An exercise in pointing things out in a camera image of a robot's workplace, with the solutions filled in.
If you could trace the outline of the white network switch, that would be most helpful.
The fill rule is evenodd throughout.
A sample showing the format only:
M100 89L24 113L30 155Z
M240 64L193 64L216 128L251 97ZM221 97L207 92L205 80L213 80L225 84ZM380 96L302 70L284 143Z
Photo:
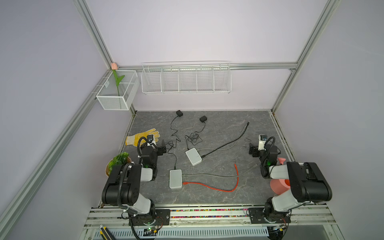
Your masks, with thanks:
M200 164L202 162L202 157L200 156L196 148L187 150L186 155L189 161L191 162L192 166L196 166L197 164Z
M171 170L170 171L170 181L169 181L169 187L172 190L180 189L183 186L183 180L182 180L182 170Z

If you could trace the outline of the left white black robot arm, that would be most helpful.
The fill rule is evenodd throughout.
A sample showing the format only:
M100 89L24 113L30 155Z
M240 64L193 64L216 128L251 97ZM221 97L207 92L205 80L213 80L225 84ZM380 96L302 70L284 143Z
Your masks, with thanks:
M155 135L150 134L138 140L137 163L126 152L115 156L106 167L108 179L102 191L102 203L122 209L129 218L154 221L157 215L155 204L140 193L140 185L156 179L158 157L166 151L165 143L158 147Z

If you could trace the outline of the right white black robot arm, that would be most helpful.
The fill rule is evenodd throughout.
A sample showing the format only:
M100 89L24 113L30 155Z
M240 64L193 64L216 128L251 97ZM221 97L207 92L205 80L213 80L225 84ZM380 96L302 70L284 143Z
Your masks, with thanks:
M281 152L275 141L275 137L260 135L259 143L249 147L249 155L260 160L264 179L290 182L287 190L267 199L261 216L268 223L287 221L293 209L328 202L333 197L332 189L316 163L280 163L278 155Z

